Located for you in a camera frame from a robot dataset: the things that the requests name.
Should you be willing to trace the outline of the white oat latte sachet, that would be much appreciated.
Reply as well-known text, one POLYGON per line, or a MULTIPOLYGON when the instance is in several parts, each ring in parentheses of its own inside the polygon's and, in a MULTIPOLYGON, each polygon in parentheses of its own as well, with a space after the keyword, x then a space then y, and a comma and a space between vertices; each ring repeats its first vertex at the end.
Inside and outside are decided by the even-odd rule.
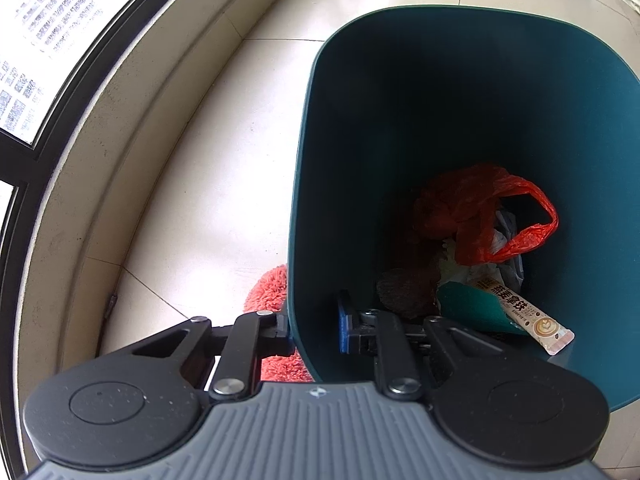
POLYGON ((472 285, 497 297, 506 316, 533 337, 549 356, 556 356, 574 341, 571 330, 494 278, 484 276, 472 281, 472 285))

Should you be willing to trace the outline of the black window frame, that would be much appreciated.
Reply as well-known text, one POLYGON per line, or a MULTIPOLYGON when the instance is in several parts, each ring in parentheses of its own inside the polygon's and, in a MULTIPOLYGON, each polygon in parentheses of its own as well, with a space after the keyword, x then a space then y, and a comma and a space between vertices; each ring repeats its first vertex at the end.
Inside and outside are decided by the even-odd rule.
POLYGON ((28 246, 100 84, 169 0, 1 0, 1 475, 21 477, 14 344, 28 246))

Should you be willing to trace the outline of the red fluffy slipper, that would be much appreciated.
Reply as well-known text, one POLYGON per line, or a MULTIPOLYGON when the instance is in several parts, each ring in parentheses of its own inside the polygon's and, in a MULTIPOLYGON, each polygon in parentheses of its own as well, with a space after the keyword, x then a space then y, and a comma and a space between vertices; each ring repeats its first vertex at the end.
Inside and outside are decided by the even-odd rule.
MULTIPOLYGON (((280 311, 288 292, 285 264, 266 272, 248 293, 243 312, 280 311)), ((292 356, 270 356, 262 360, 260 378, 265 382, 313 382, 311 374, 295 350, 292 356)))

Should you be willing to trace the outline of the dark teal trash bin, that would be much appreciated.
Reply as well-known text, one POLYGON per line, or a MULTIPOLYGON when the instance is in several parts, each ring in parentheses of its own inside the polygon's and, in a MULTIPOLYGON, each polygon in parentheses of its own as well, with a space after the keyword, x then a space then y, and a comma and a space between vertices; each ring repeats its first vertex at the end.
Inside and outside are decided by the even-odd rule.
POLYGON ((611 408, 639 396, 639 81, 607 44, 543 16, 405 6, 321 48, 300 133, 288 306, 313 378, 356 382, 337 297, 378 302, 421 260, 416 206, 442 174, 486 164, 536 184, 559 229, 524 258, 523 296, 573 331, 555 364, 611 408))

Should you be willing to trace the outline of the red plastic bag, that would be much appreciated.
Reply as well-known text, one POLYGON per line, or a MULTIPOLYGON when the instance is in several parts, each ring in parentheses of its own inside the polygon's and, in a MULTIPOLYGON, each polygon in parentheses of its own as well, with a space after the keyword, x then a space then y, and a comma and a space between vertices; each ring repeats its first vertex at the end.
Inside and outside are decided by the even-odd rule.
POLYGON ((429 238, 453 237, 454 258, 462 266, 503 263, 543 245, 560 219, 544 192, 505 169, 478 165, 439 177, 421 196, 421 232, 429 238), (526 226, 500 249, 491 247, 500 200, 527 195, 546 213, 546 223, 526 226))

